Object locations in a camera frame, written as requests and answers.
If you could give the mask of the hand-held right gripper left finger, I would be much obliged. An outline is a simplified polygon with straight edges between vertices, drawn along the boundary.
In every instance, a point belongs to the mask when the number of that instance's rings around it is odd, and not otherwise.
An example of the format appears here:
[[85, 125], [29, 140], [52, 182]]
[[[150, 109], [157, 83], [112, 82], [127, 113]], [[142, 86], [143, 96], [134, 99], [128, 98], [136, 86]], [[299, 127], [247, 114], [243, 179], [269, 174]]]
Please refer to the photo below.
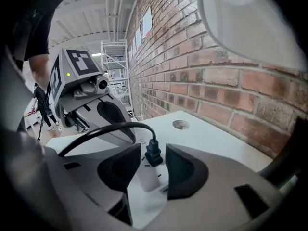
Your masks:
[[61, 157], [25, 133], [6, 132], [6, 176], [32, 230], [133, 230], [127, 190], [140, 155], [135, 144]]

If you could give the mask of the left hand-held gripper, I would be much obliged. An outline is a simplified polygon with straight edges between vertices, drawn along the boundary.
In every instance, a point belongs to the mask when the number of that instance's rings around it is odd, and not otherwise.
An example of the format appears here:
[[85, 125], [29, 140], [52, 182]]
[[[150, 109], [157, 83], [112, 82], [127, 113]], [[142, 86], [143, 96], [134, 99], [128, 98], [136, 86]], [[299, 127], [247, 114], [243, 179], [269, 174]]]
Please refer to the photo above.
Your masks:
[[56, 115], [65, 128], [81, 132], [105, 127], [101, 100], [96, 99], [108, 94], [108, 78], [88, 51], [62, 48], [51, 70], [50, 89]]

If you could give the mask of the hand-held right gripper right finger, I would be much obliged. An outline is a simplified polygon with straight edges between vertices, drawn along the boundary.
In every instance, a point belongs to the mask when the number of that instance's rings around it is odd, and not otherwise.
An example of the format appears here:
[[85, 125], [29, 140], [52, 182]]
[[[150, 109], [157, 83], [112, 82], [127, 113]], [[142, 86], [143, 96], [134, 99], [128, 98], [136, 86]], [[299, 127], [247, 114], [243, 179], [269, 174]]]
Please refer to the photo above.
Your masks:
[[167, 203], [148, 231], [254, 231], [282, 202], [280, 191], [233, 159], [167, 144]]

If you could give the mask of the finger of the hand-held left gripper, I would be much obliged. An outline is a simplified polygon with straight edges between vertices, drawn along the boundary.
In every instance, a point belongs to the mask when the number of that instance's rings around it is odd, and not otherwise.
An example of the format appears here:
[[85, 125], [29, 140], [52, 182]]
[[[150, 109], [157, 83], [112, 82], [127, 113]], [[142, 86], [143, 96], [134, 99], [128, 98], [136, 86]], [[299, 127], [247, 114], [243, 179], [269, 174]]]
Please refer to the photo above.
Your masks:
[[[101, 97], [101, 117], [105, 120], [105, 126], [131, 122], [124, 105], [111, 94]], [[135, 142], [135, 132], [131, 128], [120, 128], [101, 135], [101, 139], [107, 142]]]

